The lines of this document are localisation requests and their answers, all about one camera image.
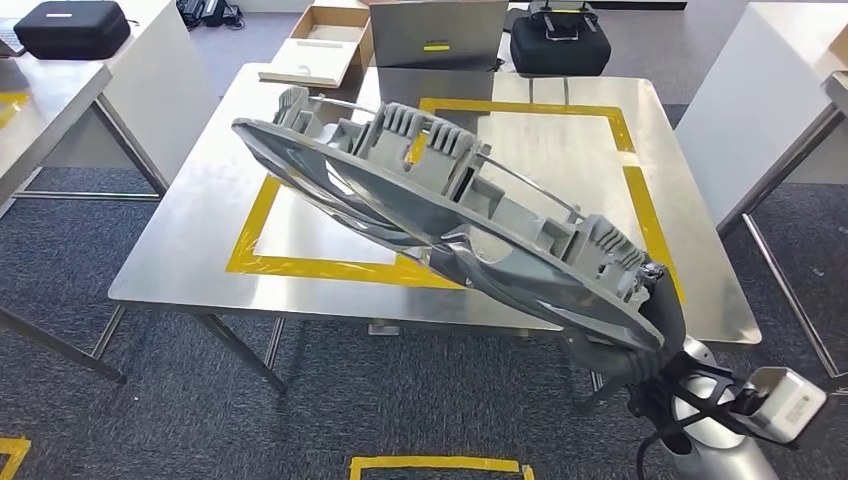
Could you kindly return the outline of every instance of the robotic arm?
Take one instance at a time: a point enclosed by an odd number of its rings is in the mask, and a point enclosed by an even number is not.
[[[645,450],[660,440],[685,478],[776,478],[754,439],[797,445],[821,416],[822,390],[788,368],[761,368],[748,381],[718,368],[686,336],[663,265],[603,216],[581,215],[489,158],[472,133],[399,104],[364,125],[324,125],[324,101],[291,87],[273,123],[236,119],[233,129],[340,224],[561,326],[568,355],[609,379],[584,409],[626,388],[630,411],[656,427],[639,447],[640,477]],[[527,195],[543,201],[543,214]]]

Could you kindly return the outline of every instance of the laptop lid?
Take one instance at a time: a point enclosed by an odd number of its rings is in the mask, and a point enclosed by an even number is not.
[[[450,70],[494,67],[507,5],[505,0],[372,4],[377,66]]]
[[[0,57],[14,57],[24,52],[24,47],[15,35],[15,25],[20,18],[0,17]]]

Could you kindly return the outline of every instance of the metal surface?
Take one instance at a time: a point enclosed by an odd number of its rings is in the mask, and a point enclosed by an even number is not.
[[[751,191],[719,222],[716,226],[719,235],[725,237],[729,234],[742,220],[743,214],[751,213],[757,205],[762,203],[844,120],[844,113],[835,105],[828,105],[774,162],[774,165],[751,188]]]
[[[687,337],[683,349],[692,358],[717,366],[713,353],[702,342]],[[700,398],[709,398],[715,386],[714,379],[697,376],[687,382],[686,388]],[[733,394],[725,390],[719,403],[733,398]],[[672,401],[671,407],[672,414],[678,421],[699,413],[695,407],[677,397]],[[691,452],[675,453],[674,449],[665,446],[678,477],[702,480],[777,479],[753,438],[737,435],[711,418],[684,427],[684,432],[691,441]]]
[[[83,352],[73,345],[60,340],[58,337],[50,334],[49,332],[36,327],[3,307],[0,307],[0,326],[27,337],[39,345],[62,355],[72,362],[82,365],[83,367],[90,368],[113,382],[123,382],[125,380],[120,371],[115,370],[99,359]]]
[[[13,195],[18,200],[101,200],[101,201],[135,201],[158,202],[160,197],[155,193],[103,193],[103,192],[42,192],[39,190],[23,190]]]
[[[792,286],[789,284],[786,274],[783,273],[783,269],[780,268],[780,264],[777,263],[777,258],[775,258],[774,254],[771,252],[771,249],[769,248],[768,243],[766,243],[765,238],[763,238],[763,234],[760,232],[759,227],[757,227],[757,223],[754,221],[754,218],[747,213],[743,213],[742,220],[745,222],[745,226],[748,227],[748,231],[751,232],[751,236],[754,237],[754,242],[756,242],[757,248],[759,248],[760,253],[765,258],[769,270],[771,270],[774,279],[780,287],[780,291],[783,293],[786,301],[789,302],[789,307],[792,309],[792,313],[795,314],[795,318],[798,319],[798,322],[801,324],[801,328],[804,329],[804,334],[807,335],[807,339],[809,339],[810,343],[813,345],[813,349],[815,349],[816,355],[818,355],[819,360],[821,360],[822,365],[825,370],[827,370],[827,374],[831,377],[839,375],[839,370],[836,368],[836,363],[834,363],[833,357],[830,356],[830,352],[827,350],[827,347],[825,347],[824,342],[819,336],[819,332],[816,330],[816,327],[813,325],[810,317],[807,316],[807,312],[804,311],[804,307],[801,305],[801,301],[798,300],[798,296],[795,295],[795,291],[792,290]]]
[[[257,70],[248,64],[239,72],[113,282],[111,298],[191,312],[379,318],[387,325],[482,327],[514,335],[560,330],[480,292],[228,273],[227,260],[266,177],[230,124],[237,117],[271,119],[280,93],[287,88],[258,82]],[[389,89],[380,83],[383,74],[392,78],[392,93],[385,93]],[[491,144],[492,157],[498,162],[569,203],[604,214],[644,248],[622,173],[623,164],[638,164],[685,291],[689,335],[713,342],[760,341],[759,329],[649,82],[530,80],[509,73],[372,68],[361,89],[357,88],[357,103],[376,110],[380,101],[469,98],[468,90],[474,85],[479,91],[472,97],[478,99],[547,104],[567,100],[571,105],[620,107],[635,153],[617,148],[606,118],[500,112],[443,116]],[[325,93],[342,100],[357,99],[345,85]],[[352,118],[361,121],[370,114],[355,112]],[[393,252],[347,231],[294,192],[281,188],[275,195],[255,245],[257,254],[377,264],[396,261]]]
[[[103,358],[103,354],[106,352],[106,347],[109,346],[109,341],[112,340],[112,335],[115,334],[115,330],[118,329],[118,325],[121,324],[121,319],[124,318],[124,314],[126,312],[127,309],[123,305],[115,307],[115,310],[112,311],[112,316],[109,318],[109,323],[106,324],[106,328],[104,328],[103,333],[100,334],[97,344],[94,345],[94,350],[91,351],[92,357],[98,360]]]
[[[507,7],[502,0],[377,2],[369,8],[374,62],[380,67],[494,68]]]
[[[218,337],[218,340],[232,350],[241,360],[250,367],[251,370],[262,376],[275,390],[283,393],[286,386],[283,382],[274,375],[270,368],[265,366],[265,363],[256,356],[256,353],[250,349],[243,341],[241,341],[235,333],[216,315],[199,314],[195,318],[213,335]]]
[[[0,204],[17,190],[111,78],[100,62],[0,60],[0,102],[24,94],[0,128]]]
[[[268,350],[265,352],[265,366],[274,369],[274,361],[277,359],[277,349],[280,348],[280,337],[283,335],[283,325],[286,319],[277,317],[274,319],[274,328],[271,330],[271,340],[268,342]]]

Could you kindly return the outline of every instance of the black case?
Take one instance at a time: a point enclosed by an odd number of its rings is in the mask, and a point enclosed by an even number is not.
[[[580,25],[577,40],[554,42],[545,38],[543,23],[529,17],[517,19],[509,42],[515,69],[528,75],[600,75],[612,48],[601,26],[593,25],[595,32],[585,23]]]
[[[42,60],[103,60],[130,36],[115,2],[44,2],[15,25],[15,34]]]

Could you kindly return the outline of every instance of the yellow tape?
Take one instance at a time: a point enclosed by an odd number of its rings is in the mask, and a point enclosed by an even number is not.
[[[0,129],[5,127],[28,101],[28,93],[0,93]]]
[[[6,465],[0,470],[0,480],[12,480],[31,445],[32,442],[23,437],[0,438],[0,454],[9,455]]]
[[[549,115],[583,115],[606,117],[612,130],[615,147],[620,152],[633,152],[633,141],[618,107],[597,105],[552,105],[546,103],[489,102],[486,100],[460,100],[454,98],[422,98],[418,108],[428,113],[436,110],[462,110],[466,112],[540,113]]]
[[[256,255],[259,235],[268,221],[281,185],[279,180],[270,175],[265,178],[233,248],[227,263],[227,272],[373,282],[407,287],[463,288],[402,255],[398,255],[392,265]]]
[[[515,460],[500,460],[497,458],[436,456],[353,457],[350,460],[350,480],[362,480],[362,471],[368,468],[456,468],[520,473],[518,462]]]
[[[633,145],[633,139],[630,137],[630,130],[627,128],[627,122],[624,120],[624,112],[622,112],[618,107],[489,102],[485,100],[464,100],[453,98],[422,98],[418,104],[418,108],[432,114],[435,114],[437,110],[461,110],[468,112],[536,113],[549,115],[606,117],[609,122],[613,140],[615,141],[616,149],[619,152],[636,153],[636,148]],[[410,156],[412,156],[413,153],[417,153],[419,156],[411,158],[411,163],[417,162],[423,152],[418,152],[413,148],[410,151]],[[632,165],[622,165],[622,169],[624,170],[624,179],[627,182],[627,189],[630,191],[630,199],[633,203],[633,209],[636,211],[636,219],[639,222],[639,229],[642,232],[642,238],[645,240],[645,248],[648,249],[651,259],[663,263],[666,267],[668,267],[669,273],[671,274],[671,278],[674,282],[674,288],[677,291],[677,298],[682,305],[685,303],[683,285],[680,283],[680,278],[677,275],[677,269],[675,268],[674,261],[671,258],[668,243],[665,240],[662,227],[660,227],[657,212],[656,209],[654,209],[654,203],[651,200],[651,193],[648,190],[648,184],[645,182],[644,175],[642,175],[642,169],[638,166]]]
[[[677,269],[674,268],[674,262],[671,260],[671,252],[665,242],[665,236],[662,234],[662,227],[660,227],[654,202],[651,200],[651,193],[648,191],[648,184],[645,182],[642,169],[625,166],[624,178],[627,180],[627,188],[630,190],[630,199],[633,202],[633,209],[636,210],[636,218],[639,220],[642,238],[645,239],[645,247],[651,254],[651,260],[668,267],[668,273],[674,281],[675,290],[677,290],[677,299],[682,305],[685,303],[683,288],[680,284],[680,278],[677,276]]]

